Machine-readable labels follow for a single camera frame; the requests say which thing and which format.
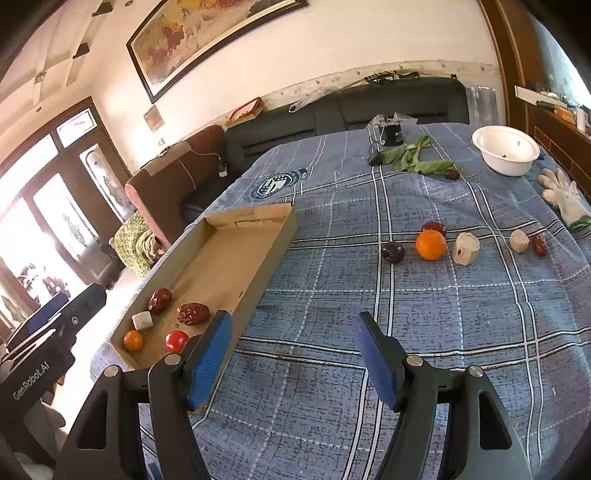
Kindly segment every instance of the metal pin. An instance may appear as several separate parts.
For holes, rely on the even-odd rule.
[[[117,365],[109,365],[103,373],[106,377],[114,377],[119,373],[119,367]]]
[[[484,375],[484,370],[480,368],[478,365],[471,365],[468,368],[468,373],[473,377],[480,378]]]
[[[420,367],[423,364],[423,359],[418,355],[409,355],[407,357],[407,363],[411,367]]]
[[[181,361],[181,356],[177,353],[171,353],[164,357],[164,363],[167,365],[178,365]]]

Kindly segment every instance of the orange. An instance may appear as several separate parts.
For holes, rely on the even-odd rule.
[[[128,352],[139,352],[144,346],[144,338],[137,330],[130,330],[123,338],[123,346]]]
[[[425,260],[439,260],[447,251],[445,237],[437,230],[425,230],[415,243],[418,254]]]

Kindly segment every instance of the white round object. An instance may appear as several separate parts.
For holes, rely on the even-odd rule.
[[[490,125],[479,128],[472,134],[472,142],[490,168],[509,177],[527,173],[540,156],[540,147],[535,140],[511,127]]]

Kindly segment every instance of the plaid tablecloth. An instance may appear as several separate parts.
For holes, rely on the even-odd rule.
[[[409,141],[423,133],[434,148],[421,159],[451,158],[461,180],[370,168],[371,131],[351,131],[273,148],[208,210],[293,202],[300,223],[205,414],[191,420],[215,479],[375,476],[397,415],[356,349],[352,319],[362,310],[437,367],[483,366],[537,479],[573,450],[591,410],[591,231],[571,235],[540,197],[535,176],[556,168],[544,152],[525,177],[502,177],[467,125],[404,129]],[[414,239],[430,220],[447,226],[450,249],[459,233],[476,235],[476,263],[419,259]],[[540,233],[548,256],[513,253],[515,228]],[[393,239],[406,247],[395,267],[379,256]],[[112,363],[121,359],[104,344],[94,376]],[[438,409],[425,479],[437,476],[446,413]],[[141,417],[155,461],[144,406]]]

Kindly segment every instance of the circular logo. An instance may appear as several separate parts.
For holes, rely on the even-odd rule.
[[[265,200],[282,189],[293,187],[300,180],[307,176],[307,169],[291,170],[271,177],[261,179],[254,187],[246,193],[246,200]]]

